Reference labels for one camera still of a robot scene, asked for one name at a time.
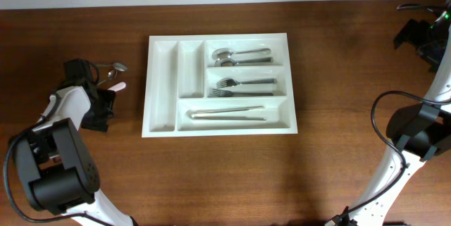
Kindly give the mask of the metal tongs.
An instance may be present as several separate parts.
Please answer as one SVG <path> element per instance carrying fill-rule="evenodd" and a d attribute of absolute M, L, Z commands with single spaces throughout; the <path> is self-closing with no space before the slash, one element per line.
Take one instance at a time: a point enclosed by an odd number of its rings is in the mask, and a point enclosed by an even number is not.
<path fill-rule="evenodd" d="M 220 109 L 204 109 L 189 110 L 186 115 L 191 120 L 237 120 L 237 121 L 266 121 L 263 117 L 252 117 L 244 115 L 231 115 L 230 113 L 255 111 L 265 109 L 264 106 L 248 106 L 238 108 L 220 108 Z"/>

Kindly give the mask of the metal fork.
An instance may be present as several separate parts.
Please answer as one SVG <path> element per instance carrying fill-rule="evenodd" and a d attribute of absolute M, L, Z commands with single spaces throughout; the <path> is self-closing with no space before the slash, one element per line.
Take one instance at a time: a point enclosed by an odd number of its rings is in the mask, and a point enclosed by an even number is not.
<path fill-rule="evenodd" d="M 272 92 L 232 92 L 224 89 L 211 89 L 209 97 L 246 97 L 246 96 L 273 96 Z"/>
<path fill-rule="evenodd" d="M 267 78 L 261 80 L 248 80 L 248 81 L 238 81 L 233 78 L 224 78 L 219 80 L 216 83 L 217 89 L 222 89 L 226 87 L 236 87 L 238 85 L 246 85 L 246 84 L 277 84 L 278 81 L 276 78 Z"/>

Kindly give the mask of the large metal spoon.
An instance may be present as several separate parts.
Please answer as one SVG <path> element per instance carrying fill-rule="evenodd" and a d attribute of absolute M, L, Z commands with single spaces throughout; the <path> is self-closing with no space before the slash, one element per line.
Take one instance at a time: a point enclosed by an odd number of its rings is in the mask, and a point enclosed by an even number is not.
<path fill-rule="evenodd" d="M 260 63 L 272 63 L 273 57 L 264 57 L 264 58 L 253 58 L 247 60 L 234 60 L 232 58 L 225 58 L 219 61 L 216 61 L 215 67 L 226 67 L 226 66 L 236 66 L 236 65 L 256 65 Z"/>
<path fill-rule="evenodd" d="M 254 53 L 261 53 L 261 54 L 270 54 L 271 50 L 269 48 L 262 48 L 262 49 L 252 49 L 252 50 L 246 50 L 246 51 L 235 51 L 230 48 L 222 48 L 215 50 L 211 57 L 215 61 L 219 61 L 225 58 L 231 58 L 233 55 L 237 54 L 254 54 Z"/>

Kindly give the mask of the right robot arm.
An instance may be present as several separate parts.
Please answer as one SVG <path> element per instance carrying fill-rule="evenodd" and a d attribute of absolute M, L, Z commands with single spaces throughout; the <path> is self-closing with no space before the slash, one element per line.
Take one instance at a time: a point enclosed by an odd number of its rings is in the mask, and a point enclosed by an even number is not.
<path fill-rule="evenodd" d="M 362 195 L 327 225 L 383 225 L 394 201 L 426 161 L 450 150 L 450 2 L 442 6 L 401 4 L 404 10 L 432 12 L 435 21 L 409 20 L 393 40 L 411 44 L 435 74 L 424 97 L 398 91 L 416 104 L 395 111 L 385 133 L 383 159 Z"/>

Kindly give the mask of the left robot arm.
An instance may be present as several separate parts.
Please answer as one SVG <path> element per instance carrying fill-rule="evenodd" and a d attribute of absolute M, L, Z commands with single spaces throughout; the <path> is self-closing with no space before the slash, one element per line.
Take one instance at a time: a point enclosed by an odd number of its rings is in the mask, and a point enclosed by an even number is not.
<path fill-rule="evenodd" d="M 96 164 L 79 129 L 95 106 L 108 114 L 116 93 L 96 89 L 93 95 L 81 86 L 54 92 L 40 119 L 12 138 L 6 152 L 3 178 L 13 210 L 25 221 L 42 224 L 74 220 L 80 225 L 135 225 L 120 212 L 100 188 Z M 14 162 L 23 191 L 36 211 L 50 218 L 31 218 L 14 201 L 8 180 L 8 163 Z"/>

